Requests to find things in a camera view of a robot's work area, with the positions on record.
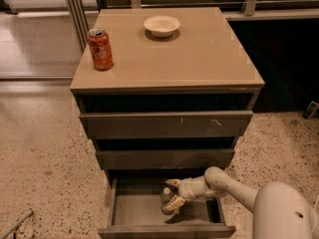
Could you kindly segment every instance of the floor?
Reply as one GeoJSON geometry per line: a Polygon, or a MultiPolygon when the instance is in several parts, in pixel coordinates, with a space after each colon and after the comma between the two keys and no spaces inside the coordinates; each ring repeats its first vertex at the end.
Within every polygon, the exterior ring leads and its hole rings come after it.
{"type": "MultiPolygon", "coordinates": [[[[81,58],[66,16],[0,14],[0,43],[0,74],[72,75],[81,58]]],[[[30,208],[34,215],[16,238],[98,239],[98,228],[107,225],[110,186],[69,86],[0,82],[0,235],[30,208]]],[[[226,172],[254,188],[285,182],[314,206],[318,148],[318,118],[256,113],[226,172]]],[[[252,238],[252,214],[229,195],[221,201],[226,224],[236,227],[231,239],[252,238]]]]}

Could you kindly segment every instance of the tan countertop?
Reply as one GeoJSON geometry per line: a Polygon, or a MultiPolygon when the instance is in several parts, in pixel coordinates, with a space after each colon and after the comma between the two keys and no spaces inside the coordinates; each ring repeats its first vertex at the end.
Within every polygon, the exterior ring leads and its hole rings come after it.
{"type": "Polygon", "coordinates": [[[218,8],[108,9],[95,27],[110,35],[115,65],[94,70],[84,52],[71,85],[73,93],[149,89],[262,88],[263,80],[218,8]],[[169,15],[178,31],[157,39],[144,20],[169,15]]]}

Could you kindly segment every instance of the white bowl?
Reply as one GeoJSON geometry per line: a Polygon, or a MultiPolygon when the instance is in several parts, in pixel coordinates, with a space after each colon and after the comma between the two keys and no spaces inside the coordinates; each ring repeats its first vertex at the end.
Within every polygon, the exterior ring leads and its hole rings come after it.
{"type": "Polygon", "coordinates": [[[169,37],[173,31],[179,28],[180,22],[171,16],[152,16],[144,21],[146,29],[152,32],[152,35],[159,38],[169,37]]]}

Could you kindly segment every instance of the open drawer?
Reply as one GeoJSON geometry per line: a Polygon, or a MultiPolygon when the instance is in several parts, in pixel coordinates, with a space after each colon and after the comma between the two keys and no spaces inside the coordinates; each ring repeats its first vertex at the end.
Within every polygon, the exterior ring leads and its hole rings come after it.
{"type": "Polygon", "coordinates": [[[88,138],[242,136],[252,111],[81,114],[88,138]]]}
{"type": "Polygon", "coordinates": [[[108,226],[99,229],[100,236],[106,239],[197,239],[228,238],[234,233],[235,227],[225,225],[217,199],[187,202],[172,215],[164,215],[160,193],[169,178],[164,174],[162,170],[116,176],[108,226]]]}

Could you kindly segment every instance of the can lid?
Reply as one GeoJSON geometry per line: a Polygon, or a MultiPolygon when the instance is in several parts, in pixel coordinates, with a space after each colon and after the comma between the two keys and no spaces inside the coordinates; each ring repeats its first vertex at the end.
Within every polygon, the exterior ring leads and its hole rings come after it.
{"type": "Polygon", "coordinates": [[[103,36],[106,33],[106,31],[103,28],[94,28],[89,31],[90,37],[99,37],[103,36]]]}

